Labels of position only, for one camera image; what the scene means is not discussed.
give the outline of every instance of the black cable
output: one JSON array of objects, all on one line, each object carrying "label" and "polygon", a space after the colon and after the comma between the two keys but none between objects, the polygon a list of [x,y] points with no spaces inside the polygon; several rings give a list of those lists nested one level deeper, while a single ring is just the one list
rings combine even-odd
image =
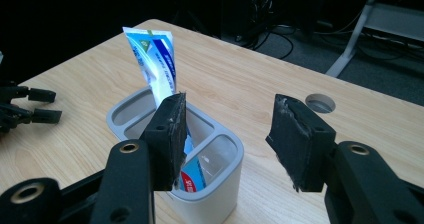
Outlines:
[{"label": "black cable", "polygon": [[359,17],[362,14],[362,9],[356,14],[356,16],[348,23],[346,24],[344,27],[340,28],[339,30],[333,31],[333,32],[314,32],[314,34],[319,34],[319,35],[338,35],[338,34],[346,34],[346,33],[352,33],[352,30],[349,31],[345,31],[348,27],[350,27],[353,23],[355,23],[356,20],[359,20]]},{"label": "black cable", "polygon": [[367,56],[367,57],[369,57],[369,58],[372,58],[372,59],[376,59],[376,60],[381,60],[381,61],[392,61],[392,60],[396,60],[396,59],[399,59],[399,58],[402,58],[402,57],[404,57],[405,55],[404,54],[402,54],[402,53],[400,53],[399,55],[397,55],[397,56],[394,56],[394,57],[388,57],[388,58],[382,58],[382,57],[375,57],[375,56],[373,56],[373,55],[371,55],[371,54],[368,54],[368,53],[366,53],[361,47],[357,47],[357,49],[359,50],[359,51],[361,51],[361,53],[363,54],[363,55],[365,55],[365,56]]},{"label": "black cable", "polygon": [[346,38],[346,40],[344,40],[344,42],[343,43],[335,43],[335,42],[333,42],[333,41],[330,41],[330,40],[328,40],[327,38],[329,37],[329,36],[335,36],[335,35],[321,35],[321,34],[319,34],[318,35],[318,37],[319,38],[321,38],[324,42],[326,42],[326,43],[328,43],[328,44],[331,44],[331,45],[335,45],[335,46],[343,46],[343,45],[346,45],[347,44],[347,42],[349,41],[349,37],[345,37]]},{"label": "black cable", "polygon": [[254,46],[256,46],[256,44],[259,41],[259,37],[252,37],[250,38],[250,40],[246,41],[244,44],[241,44],[241,47],[247,48],[247,49],[252,49]]},{"label": "black cable", "polygon": [[363,34],[368,39],[371,39],[374,42],[376,47],[380,49],[384,47],[385,49],[383,50],[385,51],[395,52],[399,54],[399,56],[392,57],[389,59],[373,57],[374,59],[393,60],[393,59],[397,59],[401,57],[409,57],[409,58],[417,59],[419,61],[424,62],[424,56],[421,56],[420,54],[416,53],[416,52],[420,52],[421,50],[424,50],[424,47],[411,48],[408,42],[400,42],[398,40],[388,38],[388,37],[381,37],[381,36],[376,37],[375,35],[369,34],[369,33],[363,33]]},{"label": "black cable", "polygon": [[275,31],[272,31],[272,30],[267,31],[267,34],[266,34],[264,40],[258,46],[255,46],[253,48],[253,50],[254,51],[257,51],[268,40],[268,37],[270,36],[270,34],[274,34],[274,35],[280,36],[280,37],[282,37],[283,39],[285,39],[290,44],[289,51],[285,55],[279,57],[278,59],[283,60],[284,58],[288,57],[293,52],[293,49],[294,49],[293,42],[288,37],[286,37],[285,35],[283,35],[281,33],[278,33],[278,32],[275,32]]}]

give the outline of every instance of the dark background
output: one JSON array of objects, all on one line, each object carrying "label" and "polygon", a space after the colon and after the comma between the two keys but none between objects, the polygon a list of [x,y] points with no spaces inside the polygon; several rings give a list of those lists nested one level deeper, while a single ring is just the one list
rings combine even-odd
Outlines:
[{"label": "dark background", "polygon": [[[365,1],[273,0],[272,10],[255,13],[261,0],[0,0],[0,79],[23,82],[152,18],[217,38],[283,22],[308,34],[318,20],[343,27]],[[422,0],[380,1],[424,10]]]}]

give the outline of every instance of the toothpaste tube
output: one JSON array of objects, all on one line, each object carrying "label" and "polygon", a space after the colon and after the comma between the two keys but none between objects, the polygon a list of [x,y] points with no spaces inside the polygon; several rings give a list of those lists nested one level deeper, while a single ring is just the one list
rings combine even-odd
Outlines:
[{"label": "toothpaste tube", "polygon": [[[141,72],[155,98],[156,108],[168,96],[176,93],[176,71],[174,64],[174,48],[171,32],[157,30],[141,30],[123,27],[123,31],[134,52]],[[187,133],[184,152],[193,149],[190,132]],[[197,156],[181,170],[180,189],[196,192],[205,188],[205,180]]]}]

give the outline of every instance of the black clamp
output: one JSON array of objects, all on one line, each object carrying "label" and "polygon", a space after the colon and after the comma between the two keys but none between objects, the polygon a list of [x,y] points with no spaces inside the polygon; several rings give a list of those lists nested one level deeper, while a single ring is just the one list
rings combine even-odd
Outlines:
[{"label": "black clamp", "polygon": [[332,224],[424,223],[424,189],[400,179],[372,147],[336,131],[301,101],[276,94],[267,143],[296,191],[322,192]]},{"label": "black clamp", "polygon": [[18,86],[13,81],[0,81],[0,132],[7,133],[21,123],[56,124],[59,122],[62,111],[37,108],[34,111],[29,111],[12,104],[12,99],[27,96],[29,101],[53,103],[56,93],[49,90]]},{"label": "black clamp", "polygon": [[0,223],[156,223],[156,191],[178,187],[187,138],[186,96],[165,98],[139,139],[119,142],[106,167],[62,190],[48,177],[0,193]]}]

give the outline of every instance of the table surface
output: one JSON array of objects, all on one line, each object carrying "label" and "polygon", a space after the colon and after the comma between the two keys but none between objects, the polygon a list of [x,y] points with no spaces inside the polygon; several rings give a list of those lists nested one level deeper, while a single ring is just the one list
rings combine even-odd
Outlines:
[{"label": "table surface", "polygon": [[[324,194],[297,193],[265,142],[277,93],[302,101],[317,93],[332,98],[335,110],[319,116],[336,130],[337,143],[367,144],[400,178],[424,186],[423,107],[159,20],[137,28],[172,32],[178,91],[244,144],[237,207],[226,223],[329,222]],[[21,124],[0,135],[1,193],[37,177],[64,188],[102,170],[118,143],[107,112],[147,84],[120,34],[21,85],[55,91],[56,101],[13,103],[63,114],[59,124]],[[156,221],[181,222],[159,195]]]}]

